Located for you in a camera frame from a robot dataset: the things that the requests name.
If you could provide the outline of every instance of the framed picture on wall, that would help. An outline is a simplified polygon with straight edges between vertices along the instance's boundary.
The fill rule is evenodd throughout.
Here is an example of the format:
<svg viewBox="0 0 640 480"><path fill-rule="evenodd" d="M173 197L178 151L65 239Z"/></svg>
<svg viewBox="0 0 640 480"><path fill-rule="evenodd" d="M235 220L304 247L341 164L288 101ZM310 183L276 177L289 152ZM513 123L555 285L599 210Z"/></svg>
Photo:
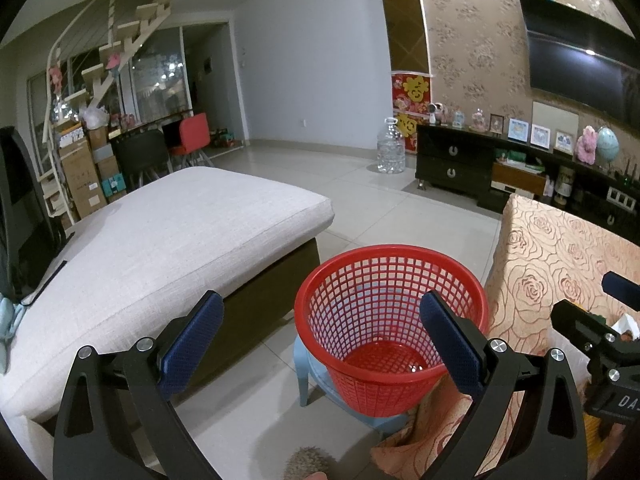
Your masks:
<svg viewBox="0 0 640 480"><path fill-rule="evenodd" d="M504 130L504 116L491 114L489 118L489 131L494 134L501 134Z"/></svg>
<svg viewBox="0 0 640 480"><path fill-rule="evenodd" d="M518 119L509 119L508 137L520 142L529 140L529 123Z"/></svg>
<svg viewBox="0 0 640 480"><path fill-rule="evenodd" d="M537 124L531 125L531 143L533 146L549 149L551 143L551 130Z"/></svg>
<svg viewBox="0 0 640 480"><path fill-rule="evenodd" d="M575 134L568 134L560 130L556 131L556 144L554 150L573 155L575 149Z"/></svg>

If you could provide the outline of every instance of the blue stuffed toy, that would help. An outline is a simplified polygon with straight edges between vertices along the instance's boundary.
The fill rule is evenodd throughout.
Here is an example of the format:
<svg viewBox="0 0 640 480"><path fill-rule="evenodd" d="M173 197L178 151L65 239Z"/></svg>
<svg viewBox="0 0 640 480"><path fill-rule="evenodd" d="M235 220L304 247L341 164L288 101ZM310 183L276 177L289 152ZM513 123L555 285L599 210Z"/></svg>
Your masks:
<svg viewBox="0 0 640 480"><path fill-rule="evenodd" d="M6 373L9 345L26 311L23 304L13 304L0 294L0 374Z"/></svg>

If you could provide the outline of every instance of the wall-mounted tv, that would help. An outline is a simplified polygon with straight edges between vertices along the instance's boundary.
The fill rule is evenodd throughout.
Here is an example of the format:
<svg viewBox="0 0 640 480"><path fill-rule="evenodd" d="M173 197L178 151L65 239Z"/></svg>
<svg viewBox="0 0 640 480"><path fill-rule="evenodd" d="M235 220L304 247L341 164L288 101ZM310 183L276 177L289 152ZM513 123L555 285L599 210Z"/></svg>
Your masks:
<svg viewBox="0 0 640 480"><path fill-rule="evenodd" d="M640 43L580 10L520 0L532 88L558 94L640 130Z"/></svg>

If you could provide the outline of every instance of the bolt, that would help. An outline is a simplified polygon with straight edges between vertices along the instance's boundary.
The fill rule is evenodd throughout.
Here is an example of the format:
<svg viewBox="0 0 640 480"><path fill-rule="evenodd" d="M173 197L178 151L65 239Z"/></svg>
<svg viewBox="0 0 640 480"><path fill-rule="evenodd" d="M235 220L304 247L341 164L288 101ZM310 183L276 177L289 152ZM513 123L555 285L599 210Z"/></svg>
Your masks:
<svg viewBox="0 0 640 480"><path fill-rule="evenodd" d="M78 351L78 357L81 359L87 359L91 355L91 352L93 351L94 350L90 346L83 346Z"/></svg>
<svg viewBox="0 0 640 480"><path fill-rule="evenodd" d="M553 359L555 359L556 361L564 361L564 352L562 352L561 349L559 348L552 348L551 349L551 357Z"/></svg>
<svg viewBox="0 0 640 480"><path fill-rule="evenodd" d="M491 350L493 350L494 352L498 352L498 354L506 352L507 350L507 343L505 343L502 339L491 339L489 346L491 347Z"/></svg>
<svg viewBox="0 0 640 480"><path fill-rule="evenodd" d="M150 337L143 337L140 341L136 343L136 348L140 352L146 352L147 350L151 350L154 345L154 340Z"/></svg>

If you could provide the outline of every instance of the red plastic basket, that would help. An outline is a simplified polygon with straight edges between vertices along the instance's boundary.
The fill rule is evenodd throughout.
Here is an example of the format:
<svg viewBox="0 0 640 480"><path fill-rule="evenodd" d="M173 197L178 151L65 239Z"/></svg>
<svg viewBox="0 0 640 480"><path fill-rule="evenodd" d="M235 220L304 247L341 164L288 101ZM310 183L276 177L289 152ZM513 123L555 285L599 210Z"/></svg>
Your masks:
<svg viewBox="0 0 640 480"><path fill-rule="evenodd" d="M300 287L300 338L357 412L405 412L446 372L420 321L420 300L429 290L486 331L488 303L476 277L452 258L420 247L349 251L322 264Z"/></svg>

